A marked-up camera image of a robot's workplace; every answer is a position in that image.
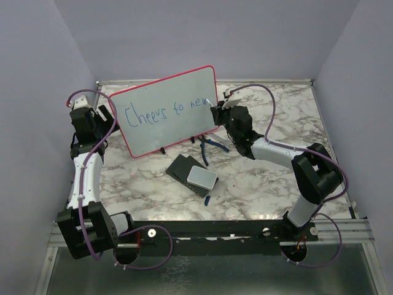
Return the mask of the pink framed whiteboard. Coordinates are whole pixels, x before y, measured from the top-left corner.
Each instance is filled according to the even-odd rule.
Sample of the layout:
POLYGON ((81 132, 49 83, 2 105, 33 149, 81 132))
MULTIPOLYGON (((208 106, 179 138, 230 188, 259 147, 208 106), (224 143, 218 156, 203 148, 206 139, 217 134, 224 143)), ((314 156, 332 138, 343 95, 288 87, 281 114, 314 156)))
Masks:
POLYGON ((110 95, 132 157, 138 158, 217 129, 216 72, 207 65, 110 95))

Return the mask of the blue marker cap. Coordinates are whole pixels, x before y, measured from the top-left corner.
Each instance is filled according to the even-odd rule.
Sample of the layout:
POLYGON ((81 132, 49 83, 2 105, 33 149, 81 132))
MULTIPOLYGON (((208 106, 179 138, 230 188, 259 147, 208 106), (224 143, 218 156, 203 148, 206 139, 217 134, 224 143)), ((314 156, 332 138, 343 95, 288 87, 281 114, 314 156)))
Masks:
POLYGON ((211 196, 210 196, 210 195, 207 195, 206 198, 205 198, 205 200, 204 200, 204 205, 205 205, 205 206, 208 206, 210 199, 211 199, 211 196))

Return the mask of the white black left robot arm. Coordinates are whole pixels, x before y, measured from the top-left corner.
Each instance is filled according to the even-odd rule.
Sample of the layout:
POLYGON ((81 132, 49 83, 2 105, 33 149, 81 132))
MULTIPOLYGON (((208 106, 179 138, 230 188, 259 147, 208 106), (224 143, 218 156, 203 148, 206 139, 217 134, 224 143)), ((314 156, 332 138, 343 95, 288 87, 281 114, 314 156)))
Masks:
POLYGON ((126 211, 109 215, 99 197, 99 179, 107 148, 107 137, 119 129, 104 105, 73 107, 71 123, 75 128, 71 159, 75 175, 65 210, 56 222, 74 259, 101 254, 130 242, 136 228, 126 211))

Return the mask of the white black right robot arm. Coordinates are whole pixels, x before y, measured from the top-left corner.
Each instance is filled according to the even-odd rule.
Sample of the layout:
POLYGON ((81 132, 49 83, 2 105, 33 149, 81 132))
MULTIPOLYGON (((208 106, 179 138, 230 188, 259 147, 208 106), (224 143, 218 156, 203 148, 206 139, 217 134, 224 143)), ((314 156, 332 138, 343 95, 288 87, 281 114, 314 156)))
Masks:
POLYGON ((295 205, 286 214, 282 233, 288 240, 303 235, 304 225, 316 214, 328 195, 343 182, 343 174, 329 153, 319 143, 291 147, 268 141, 252 127, 252 117, 245 106, 224 109, 224 102, 210 107, 216 126, 223 126, 236 150, 243 157, 264 160, 291 169, 300 191, 295 205))

